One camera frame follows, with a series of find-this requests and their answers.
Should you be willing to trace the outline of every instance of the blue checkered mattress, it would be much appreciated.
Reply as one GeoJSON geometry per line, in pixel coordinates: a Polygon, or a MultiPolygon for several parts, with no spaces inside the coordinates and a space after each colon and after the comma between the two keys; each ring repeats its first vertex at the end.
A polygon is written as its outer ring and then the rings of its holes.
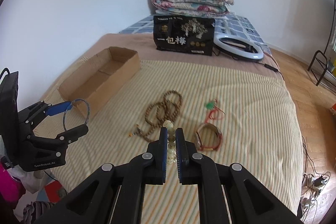
{"type": "MultiPolygon", "coordinates": [[[[215,34],[228,33],[248,39],[259,45],[263,52],[271,54],[269,47],[246,17],[230,13],[226,17],[215,17],[215,22],[215,34]]],[[[153,33],[153,27],[153,15],[150,15],[119,33],[153,33]]]]}

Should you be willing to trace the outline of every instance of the cardboard box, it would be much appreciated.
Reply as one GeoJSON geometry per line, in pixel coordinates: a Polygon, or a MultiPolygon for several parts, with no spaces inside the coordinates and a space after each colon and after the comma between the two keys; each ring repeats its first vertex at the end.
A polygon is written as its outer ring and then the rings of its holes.
{"type": "MultiPolygon", "coordinates": [[[[90,104],[90,117],[108,102],[133,75],[140,70],[137,51],[109,47],[92,56],[58,87],[64,100],[82,98],[90,104]]],[[[84,102],[74,104],[84,117],[84,102]]]]}

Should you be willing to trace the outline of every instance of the mattress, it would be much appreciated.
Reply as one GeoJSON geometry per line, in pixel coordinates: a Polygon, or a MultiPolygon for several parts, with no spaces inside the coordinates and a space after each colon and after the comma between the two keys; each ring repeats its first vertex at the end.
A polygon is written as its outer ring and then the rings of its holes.
{"type": "MultiPolygon", "coordinates": [[[[225,17],[215,17],[215,34],[231,34],[237,37],[245,38],[256,43],[261,47],[263,52],[271,54],[269,47],[260,37],[259,33],[253,27],[251,22],[242,16],[235,15],[233,13],[228,14],[225,17]]],[[[135,33],[153,33],[153,15],[150,15],[132,26],[122,30],[119,33],[123,34],[135,34],[135,33]]]]}
{"type": "MultiPolygon", "coordinates": [[[[144,153],[148,143],[137,136],[129,138],[128,134],[136,124],[146,130],[147,106],[174,89],[184,99],[181,115],[174,124],[184,129],[186,140],[192,140],[193,132],[204,121],[204,104],[216,98],[226,113],[223,120],[215,121],[223,133],[223,143],[217,151],[204,154],[224,165],[241,163],[296,213],[303,172],[301,132],[295,105],[282,78],[274,72],[268,74],[257,64],[253,68],[239,66],[241,62],[236,61],[236,68],[241,69],[228,68],[230,63],[226,62],[234,60],[224,55],[161,52],[152,44],[149,34],[105,35],[44,96],[48,103],[62,102],[57,87],[102,48],[124,45],[139,51],[142,69],[89,120],[88,134],[69,146],[66,165],[52,170],[65,189],[71,191],[106,162],[121,165],[144,153]]],[[[264,61],[273,62],[271,58],[264,61]]],[[[59,114],[43,120],[34,130],[36,135],[54,138],[63,131],[62,118],[59,114]]],[[[67,128],[83,121],[75,109],[68,112],[67,128]]],[[[211,142],[211,137],[207,135],[205,143],[211,142]]],[[[199,223],[197,187],[179,184],[176,165],[167,166],[163,186],[146,186],[142,223],[199,223]]]]}

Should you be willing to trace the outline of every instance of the robotic arm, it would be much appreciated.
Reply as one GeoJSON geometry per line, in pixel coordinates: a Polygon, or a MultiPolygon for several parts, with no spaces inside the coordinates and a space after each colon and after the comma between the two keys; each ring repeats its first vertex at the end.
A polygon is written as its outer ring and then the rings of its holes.
{"type": "MultiPolygon", "coordinates": [[[[229,224],[229,218],[233,224],[302,223],[240,164],[216,164],[197,153],[182,128],[176,130],[176,152],[180,183],[198,186],[201,224],[229,224]]],[[[140,224],[146,184],[165,183],[166,157],[167,129],[161,128],[146,153],[128,164],[103,164],[35,224],[140,224]]]]}
{"type": "Polygon", "coordinates": [[[69,110],[71,102],[52,105],[41,101],[18,112],[18,71],[9,73],[5,69],[3,73],[5,71],[8,74],[0,84],[0,135],[5,146],[5,156],[1,158],[3,167],[9,169],[19,165],[30,172],[64,165],[68,145],[86,135],[88,127],[82,124],[58,134],[55,139],[35,136],[33,130],[44,118],[69,110]]]}

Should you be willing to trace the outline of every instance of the red object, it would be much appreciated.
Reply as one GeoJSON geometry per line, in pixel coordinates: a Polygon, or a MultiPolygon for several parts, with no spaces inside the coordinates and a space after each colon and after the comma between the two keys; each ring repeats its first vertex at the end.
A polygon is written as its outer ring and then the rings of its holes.
{"type": "Polygon", "coordinates": [[[50,202],[60,201],[57,191],[60,190],[61,188],[62,185],[58,181],[53,181],[44,187],[44,190],[50,202]]]}

